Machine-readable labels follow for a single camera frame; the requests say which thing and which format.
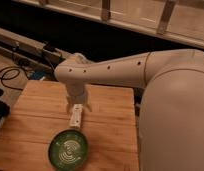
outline white spiral pattern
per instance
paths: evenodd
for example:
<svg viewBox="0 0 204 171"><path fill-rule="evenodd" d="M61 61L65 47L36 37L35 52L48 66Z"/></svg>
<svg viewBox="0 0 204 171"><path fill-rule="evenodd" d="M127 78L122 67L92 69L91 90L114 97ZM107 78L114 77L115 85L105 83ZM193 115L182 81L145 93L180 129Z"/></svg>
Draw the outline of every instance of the white spiral pattern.
<svg viewBox="0 0 204 171"><path fill-rule="evenodd" d="M68 140L64 143L64 150L59 154L59 159L65 164L71 164L80 159L77 156L77 151L80 149L80 144L74 140Z"/></svg>

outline wooden table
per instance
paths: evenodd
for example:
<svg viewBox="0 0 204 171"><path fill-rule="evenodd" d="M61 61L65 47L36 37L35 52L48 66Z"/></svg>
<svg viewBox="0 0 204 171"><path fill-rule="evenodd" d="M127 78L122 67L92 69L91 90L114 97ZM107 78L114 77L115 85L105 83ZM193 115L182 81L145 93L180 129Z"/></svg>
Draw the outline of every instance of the wooden table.
<svg viewBox="0 0 204 171"><path fill-rule="evenodd" d="M91 111L82 132L89 154L80 171L138 171L133 91L87 85ZM68 128L61 83L29 81L0 131L0 170L54 171L48 160L53 137Z"/></svg>

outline black cable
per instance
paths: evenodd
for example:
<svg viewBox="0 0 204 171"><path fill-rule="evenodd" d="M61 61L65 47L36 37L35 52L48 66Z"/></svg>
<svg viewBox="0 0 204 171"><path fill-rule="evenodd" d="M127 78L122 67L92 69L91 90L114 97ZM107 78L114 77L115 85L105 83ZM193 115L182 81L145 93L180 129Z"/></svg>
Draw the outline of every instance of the black cable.
<svg viewBox="0 0 204 171"><path fill-rule="evenodd" d="M17 71L17 73L11 77L6 77L6 75L12 71ZM0 81L1 81L2 85L4 87L7 87L7 88L10 88L13 90L22 91L23 90L22 88L12 87L12 86L9 86L9 85L4 83L4 81L6 81L6 80L12 80L12 79L15 79L16 77L18 77L19 74L21 73L21 71L23 71L25 73L25 76L28 78L26 70L20 66L10 66L10 67L5 67L5 68L1 69L0 70Z"/></svg>

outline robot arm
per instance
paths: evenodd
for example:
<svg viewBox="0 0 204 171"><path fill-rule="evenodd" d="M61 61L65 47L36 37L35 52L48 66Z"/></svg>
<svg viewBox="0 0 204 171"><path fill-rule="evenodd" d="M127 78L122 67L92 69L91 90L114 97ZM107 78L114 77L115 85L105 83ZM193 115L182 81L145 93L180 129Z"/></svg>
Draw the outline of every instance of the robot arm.
<svg viewBox="0 0 204 171"><path fill-rule="evenodd" d="M92 63L72 55L55 71L69 103L85 83L141 87L141 171L204 171L204 52L173 50Z"/></svg>
<svg viewBox="0 0 204 171"><path fill-rule="evenodd" d="M99 63L77 53L56 67L55 76L66 85L69 103L84 104L86 83L145 88L166 63L182 56L192 56L193 52L189 49L152 52Z"/></svg>

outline dark background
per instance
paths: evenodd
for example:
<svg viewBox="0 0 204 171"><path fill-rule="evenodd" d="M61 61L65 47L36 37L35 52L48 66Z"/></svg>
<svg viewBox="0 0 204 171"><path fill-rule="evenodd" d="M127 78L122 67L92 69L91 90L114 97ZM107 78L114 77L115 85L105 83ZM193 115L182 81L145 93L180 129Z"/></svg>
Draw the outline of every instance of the dark background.
<svg viewBox="0 0 204 171"><path fill-rule="evenodd" d="M101 61L148 51L188 48L186 45L44 10L0 0L0 27L68 52Z"/></svg>

